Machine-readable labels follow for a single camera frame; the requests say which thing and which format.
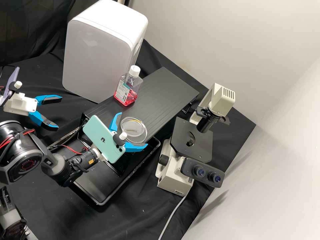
speaker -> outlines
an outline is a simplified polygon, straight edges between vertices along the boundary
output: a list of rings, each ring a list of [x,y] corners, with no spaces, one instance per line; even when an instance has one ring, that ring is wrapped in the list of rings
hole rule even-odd
[[[100,103],[134,65],[148,19],[112,0],[100,0],[68,23],[62,84]]]

black fabric backdrop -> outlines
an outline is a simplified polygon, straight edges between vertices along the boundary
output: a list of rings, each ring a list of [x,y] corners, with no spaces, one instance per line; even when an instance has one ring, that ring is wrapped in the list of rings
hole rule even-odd
[[[51,143],[78,126],[83,111],[95,105],[76,96],[62,87],[63,51],[18,62],[18,80],[23,82],[22,92],[29,97],[42,94],[63,96],[59,104],[39,107],[39,111],[56,122],[56,133],[37,129],[38,135]],[[207,89],[170,60],[156,51],[146,41],[137,60],[141,75],[148,75],[164,66],[200,92],[193,108]],[[12,69],[5,68],[0,85],[5,84]],[[178,116],[188,118],[180,112]],[[255,124],[232,109],[229,113],[232,124],[228,127],[216,124],[214,132],[213,161],[210,163],[223,171],[230,165]],[[0,121],[15,119],[25,126],[34,125],[27,117],[0,112]],[[170,121],[156,137],[163,140],[173,129]],[[59,187],[45,176],[40,168],[23,177],[11,186],[15,203],[27,218],[28,225],[39,239],[157,239],[170,213],[181,197],[157,188],[154,176],[159,157],[158,150],[113,198],[103,207],[97,207],[76,189]],[[198,214],[212,188],[195,182],[184,203],[172,218],[163,239],[180,239]]]
[[[64,46],[67,16],[76,0],[1,0],[0,66]]]

flask label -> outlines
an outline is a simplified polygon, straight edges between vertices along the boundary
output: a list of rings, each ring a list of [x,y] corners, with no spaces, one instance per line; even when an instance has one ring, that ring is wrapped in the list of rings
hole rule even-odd
[[[126,102],[129,91],[130,91],[130,87],[127,84],[125,84],[124,82],[119,81],[117,92],[116,92],[116,97],[119,100]]]

white cable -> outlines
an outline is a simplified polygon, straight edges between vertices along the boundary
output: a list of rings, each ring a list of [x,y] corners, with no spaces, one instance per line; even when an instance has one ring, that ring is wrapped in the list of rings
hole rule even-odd
[[[186,197],[187,197],[187,195],[188,195],[189,192],[190,192],[190,189],[189,189],[189,191],[186,193],[186,195],[181,199],[181,201],[178,203],[178,205],[175,207],[175,209],[172,211],[172,213],[171,213],[171,215],[170,215],[170,217],[169,217],[166,225],[164,226],[164,228],[163,228],[163,230],[162,230],[162,232],[161,232],[158,240],[161,240],[164,232],[165,232],[166,229],[167,229],[167,226],[169,225],[169,222],[170,222],[171,218],[173,217],[173,215],[174,215],[174,213],[176,212],[176,210],[178,209],[178,207],[180,207],[180,205],[182,204],[182,202],[186,199]]]

petri dish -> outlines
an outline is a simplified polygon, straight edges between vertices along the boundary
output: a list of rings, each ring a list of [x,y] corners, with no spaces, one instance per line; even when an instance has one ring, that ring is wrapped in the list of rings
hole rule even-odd
[[[147,138],[147,128],[139,118],[125,117],[121,120],[120,127],[127,133],[128,142],[143,143]]]

